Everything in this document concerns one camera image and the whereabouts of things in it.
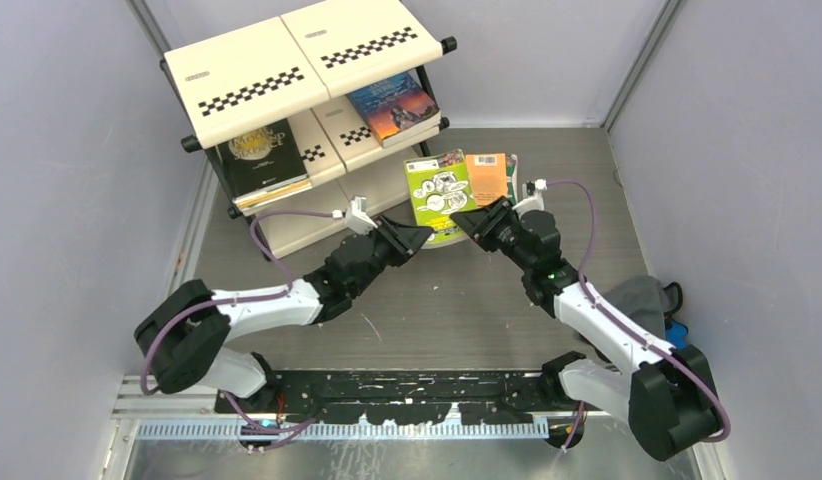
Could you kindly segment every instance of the white wall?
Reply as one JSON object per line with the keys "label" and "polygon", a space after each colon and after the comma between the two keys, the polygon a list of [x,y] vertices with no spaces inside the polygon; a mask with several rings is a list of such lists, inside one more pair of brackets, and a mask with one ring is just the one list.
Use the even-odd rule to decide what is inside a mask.
{"label": "white wall", "polygon": [[[316,0],[147,0],[175,46]],[[458,50],[431,64],[454,125],[600,125],[664,0],[405,0]]]}
{"label": "white wall", "polygon": [[101,468],[202,159],[120,1],[0,2],[0,480]]}
{"label": "white wall", "polygon": [[612,141],[737,478],[822,478],[822,0],[688,2]]}

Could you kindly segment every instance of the checkered strip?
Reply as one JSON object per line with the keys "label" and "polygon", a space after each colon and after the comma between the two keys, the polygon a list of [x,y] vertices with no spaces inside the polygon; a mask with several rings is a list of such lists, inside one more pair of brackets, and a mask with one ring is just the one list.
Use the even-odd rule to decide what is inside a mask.
{"label": "checkered strip", "polygon": [[202,109],[202,116],[207,117],[213,112],[222,112],[226,107],[234,107],[241,102],[248,102],[267,93],[267,91],[274,92],[285,85],[292,84],[294,80],[304,78],[305,75],[299,73],[299,67],[293,67],[289,72],[281,72],[275,77],[267,77],[263,82],[255,82],[237,92],[228,92],[222,97],[214,97],[210,102],[199,102],[199,108]]}
{"label": "checkered strip", "polygon": [[358,143],[365,138],[372,137],[372,133],[370,129],[367,127],[361,127],[358,130],[351,130],[349,133],[341,133],[340,139],[343,140],[343,144],[347,147],[352,145],[353,143]]}
{"label": "checkered strip", "polygon": [[375,52],[381,52],[385,48],[390,48],[398,43],[405,43],[408,40],[417,38],[417,34],[411,31],[411,27],[405,27],[401,32],[395,31],[390,35],[385,35],[378,40],[370,40],[366,45],[360,44],[355,48],[347,48],[342,52],[335,52],[331,55],[320,57],[326,68],[334,68],[361,57],[368,57]]}
{"label": "checkered strip", "polygon": [[323,151],[322,145],[315,145],[314,148],[306,148],[305,153],[302,154],[302,161],[303,162],[313,162],[318,158],[323,158],[326,156],[326,152]]}

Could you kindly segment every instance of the shelf rack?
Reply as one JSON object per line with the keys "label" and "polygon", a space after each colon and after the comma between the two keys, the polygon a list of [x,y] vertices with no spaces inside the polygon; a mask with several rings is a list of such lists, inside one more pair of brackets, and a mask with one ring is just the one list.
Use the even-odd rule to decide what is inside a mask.
{"label": "shelf rack", "polygon": [[[205,149],[229,201],[234,191],[213,147],[290,122],[313,188],[243,209],[232,203],[229,216],[251,224],[267,208],[330,211],[366,195],[368,213],[376,214],[407,199],[402,160],[416,156],[413,145],[430,155],[425,141],[447,128],[448,118],[382,148],[345,95],[413,69],[434,99],[424,64],[456,47],[453,37],[435,40],[399,0],[325,0],[166,52],[161,68],[194,128],[183,148]],[[283,230],[261,222],[279,256],[343,229],[314,218],[283,221]]]}

